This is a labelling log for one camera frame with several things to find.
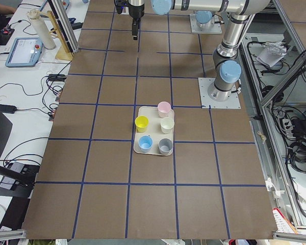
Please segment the bottle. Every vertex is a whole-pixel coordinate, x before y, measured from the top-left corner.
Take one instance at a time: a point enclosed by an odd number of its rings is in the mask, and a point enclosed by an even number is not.
[[[35,29],[36,33],[39,35],[39,38],[43,42],[44,47],[48,50],[53,50],[56,47],[56,44],[53,41],[46,24],[40,16],[40,11],[37,9],[32,9],[27,13],[27,16],[30,19],[32,27]]]

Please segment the metal mounting plate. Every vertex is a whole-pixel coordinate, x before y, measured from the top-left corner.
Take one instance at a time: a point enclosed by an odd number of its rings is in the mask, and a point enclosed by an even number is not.
[[[214,82],[215,78],[198,78],[200,102],[202,108],[217,108],[217,109],[241,109],[237,93],[232,93],[225,102],[215,101],[208,95],[208,87]]]
[[[190,27],[192,29],[192,33],[197,34],[214,34],[214,35],[221,35],[221,25],[216,23],[214,24],[210,29],[202,30],[197,24],[196,24],[196,17],[195,14],[190,14]],[[214,15],[214,21],[219,21],[219,17]]]

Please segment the yellow cup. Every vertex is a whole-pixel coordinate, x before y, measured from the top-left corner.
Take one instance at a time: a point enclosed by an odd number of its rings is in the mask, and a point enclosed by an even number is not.
[[[135,125],[137,132],[139,133],[145,132],[148,126],[148,118],[146,116],[138,116],[135,119]]]

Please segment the white cup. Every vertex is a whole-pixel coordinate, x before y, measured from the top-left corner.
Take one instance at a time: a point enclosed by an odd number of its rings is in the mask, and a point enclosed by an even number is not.
[[[163,119],[161,119],[161,130],[163,133],[165,134],[169,134],[172,132],[172,129],[174,127],[174,121],[172,118],[170,117],[165,117]]]

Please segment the white tray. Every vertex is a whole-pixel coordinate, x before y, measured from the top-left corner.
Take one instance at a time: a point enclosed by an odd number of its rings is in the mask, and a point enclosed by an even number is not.
[[[161,139],[167,138],[170,139],[173,143],[173,129],[169,134],[164,134],[161,131],[160,121],[162,118],[159,117],[158,108],[150,106],[142,106],[139,108],[138,116],[146,116],[148,118],[148,126],[147,130],[144,133],[138,133],[136,130],[134,151],[139,154],[160,155],[160,156],[171,155],[172,152],[168,155],[163,155],[159,151],[159,141]],[[171,117],[174,120],[174,111],[172,109],[169,113],[169,117]],[[138,140],[140,139],[140,137],[144,135],[149,135],[153,140],[153,145],[152,148],[149,150],[149,152],[142,152],[138,146]]]

